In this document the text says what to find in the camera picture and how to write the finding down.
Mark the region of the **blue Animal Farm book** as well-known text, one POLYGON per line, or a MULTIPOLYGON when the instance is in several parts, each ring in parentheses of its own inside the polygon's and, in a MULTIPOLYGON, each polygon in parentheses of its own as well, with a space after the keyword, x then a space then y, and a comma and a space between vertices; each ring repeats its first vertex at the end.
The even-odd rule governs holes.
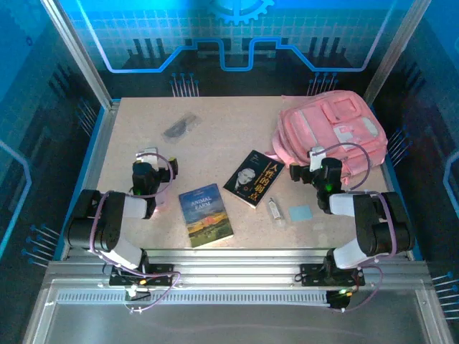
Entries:
POLYGON ((179 203, 192 248, 234 236, 217 184, 182 193, 179 203))

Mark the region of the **black book with portrait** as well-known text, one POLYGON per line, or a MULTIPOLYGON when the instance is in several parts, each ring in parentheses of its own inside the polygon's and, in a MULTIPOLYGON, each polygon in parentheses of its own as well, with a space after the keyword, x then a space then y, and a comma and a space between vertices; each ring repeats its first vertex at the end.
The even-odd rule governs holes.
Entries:
POLYGON ((283 162, 252 150, 223 189, 256 209, 284 167, 283 162))

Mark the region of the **aluminium frame rail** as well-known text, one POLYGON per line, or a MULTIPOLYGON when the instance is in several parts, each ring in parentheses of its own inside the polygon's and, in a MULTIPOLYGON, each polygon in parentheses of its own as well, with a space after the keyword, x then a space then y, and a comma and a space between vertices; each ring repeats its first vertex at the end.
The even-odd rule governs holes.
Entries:
MULTIPOLYGON (((326 249, 150 249, 152 263, 172 264, 184 287, 292 287, 301 264, 322 264, 326 249)), ((425 262, 398 254, 378 263, 387 289, 430 282, 425 262)))

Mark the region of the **clear bag with black items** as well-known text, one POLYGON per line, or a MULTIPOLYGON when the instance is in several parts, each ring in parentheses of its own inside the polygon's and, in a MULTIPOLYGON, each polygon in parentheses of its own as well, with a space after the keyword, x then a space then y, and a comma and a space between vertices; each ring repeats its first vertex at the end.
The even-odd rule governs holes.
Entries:
POLYGON ((198 115, 187 112, 162 133, 162 138, 167 143, 177 143, 193 131, 201 121, 202 119, 198 115))

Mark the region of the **aluminium table side rail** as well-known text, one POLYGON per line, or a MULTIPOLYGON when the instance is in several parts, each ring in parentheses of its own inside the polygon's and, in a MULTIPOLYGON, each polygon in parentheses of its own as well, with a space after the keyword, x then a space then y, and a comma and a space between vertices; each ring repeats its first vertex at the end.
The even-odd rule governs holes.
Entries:
POLYGON ((60 261, 66 257, 68 244, 64 240, 65 229, 81 190, 97 188, 119 106, 120 99, 114 99, 109 110, 100 109, 65 216, 53 261, 60 261))

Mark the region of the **light blue sticky note pad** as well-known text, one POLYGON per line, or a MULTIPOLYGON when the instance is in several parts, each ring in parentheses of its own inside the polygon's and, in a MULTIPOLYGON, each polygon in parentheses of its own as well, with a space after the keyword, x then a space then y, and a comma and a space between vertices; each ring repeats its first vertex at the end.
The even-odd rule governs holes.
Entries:
POLYGON ((313 218, 311 209, 308 205, 291 206, 288 212, 293 222, 308 221, 313 218))

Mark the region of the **glue tube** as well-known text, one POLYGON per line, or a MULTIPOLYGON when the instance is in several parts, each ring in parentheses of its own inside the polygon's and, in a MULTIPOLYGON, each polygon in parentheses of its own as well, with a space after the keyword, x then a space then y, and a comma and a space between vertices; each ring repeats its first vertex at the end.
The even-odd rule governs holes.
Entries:
POLYGON ((268 200, 268 209, 273 225, 278 228, 284 228, 286 226, 285 217, 280 207, 278 206, 278 203, 272 197, 270 197, 268 200))

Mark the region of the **aluminium frame post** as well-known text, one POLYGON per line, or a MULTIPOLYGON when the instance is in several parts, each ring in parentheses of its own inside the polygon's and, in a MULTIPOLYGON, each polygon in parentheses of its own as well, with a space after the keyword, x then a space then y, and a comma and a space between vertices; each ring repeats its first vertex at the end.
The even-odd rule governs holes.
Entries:
POLYGON ((58 0, 40 0, 40 2, 96 98, 105 110, 112 110, 112 97, 62 5, 58 0))
POLYGON ((408 42, 412 38, 431 1, 413 0, 364 93, 363 98, 368 106, 372 106, 376 100, 377 95, 387 81, 401 54, 406 49, 408 42))

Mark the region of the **small black controller box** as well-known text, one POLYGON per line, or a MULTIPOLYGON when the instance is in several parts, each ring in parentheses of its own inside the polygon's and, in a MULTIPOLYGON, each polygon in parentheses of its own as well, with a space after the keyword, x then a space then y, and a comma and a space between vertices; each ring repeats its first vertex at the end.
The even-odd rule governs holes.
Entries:
POLYGON ((326 292, 326 301, 332 310, 338 310, 341 312, 342 309, 346 309, 349 306, 352 291, 348 290, 332 290, 326 292))

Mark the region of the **pink backpack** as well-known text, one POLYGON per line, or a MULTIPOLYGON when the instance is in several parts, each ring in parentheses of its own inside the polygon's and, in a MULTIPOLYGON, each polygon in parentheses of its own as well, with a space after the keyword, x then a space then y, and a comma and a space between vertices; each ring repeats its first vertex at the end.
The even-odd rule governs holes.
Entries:
POLYGON ((315 96, 285 96, 268 156, 289 166, 308 166, 313 147, 342 162, 341 181, 383 164, 387 137, 364 100, 353 91, 332 90, 315 96))

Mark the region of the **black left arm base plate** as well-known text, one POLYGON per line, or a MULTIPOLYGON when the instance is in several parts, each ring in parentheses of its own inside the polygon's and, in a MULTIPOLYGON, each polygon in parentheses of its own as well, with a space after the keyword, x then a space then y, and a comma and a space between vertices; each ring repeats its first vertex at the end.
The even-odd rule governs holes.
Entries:
POLYGON ((150 264, 150 270, 146 274, 154 274, 156 277, 144 277, 143 275, 133 274, 118 267, 112 267, 109 285, 111 287, 170 287, 172 285, 172 264, 150 264))

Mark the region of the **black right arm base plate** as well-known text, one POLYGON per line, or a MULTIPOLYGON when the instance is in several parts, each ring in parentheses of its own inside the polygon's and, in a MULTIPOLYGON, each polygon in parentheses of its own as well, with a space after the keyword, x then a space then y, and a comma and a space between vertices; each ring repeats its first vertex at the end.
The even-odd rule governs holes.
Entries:
POLYGON ((323 264, 301 264, 294 281, 303 287, 356 287, 366 284, 362 271, 326 267, 323 264))

